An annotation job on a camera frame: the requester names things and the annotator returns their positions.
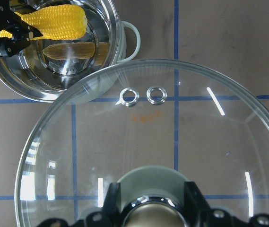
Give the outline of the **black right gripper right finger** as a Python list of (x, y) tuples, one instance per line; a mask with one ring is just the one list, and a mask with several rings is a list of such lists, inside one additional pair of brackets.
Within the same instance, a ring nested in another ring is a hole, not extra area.
[(184, 182), (183, 194), (183, 217), (191, 227), (269, 227), (269, 214), (244, 222), (224, 209), (210, 207), (195, 182)]

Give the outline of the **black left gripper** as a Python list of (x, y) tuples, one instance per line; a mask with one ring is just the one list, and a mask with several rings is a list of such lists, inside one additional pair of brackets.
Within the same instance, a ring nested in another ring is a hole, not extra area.
[(12, 57), (27, 48), (30, 40), (42, 38), (35, 21), (30, 19), (32, 15), (13, 12), (9, 0), (0, 0), (0, 31), (6, 28), (6, 37), (0, 37), (0, 58)]

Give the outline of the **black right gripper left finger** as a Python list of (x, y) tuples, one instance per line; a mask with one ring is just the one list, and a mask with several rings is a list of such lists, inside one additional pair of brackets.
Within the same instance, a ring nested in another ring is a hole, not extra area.
[(92, 211), (83, 219), (77, 220), (72, 227), (119, 227), (122, 215), (119, 209), (121, 201), (121, 184), (111, 183), (103, 207), (98, 211)]

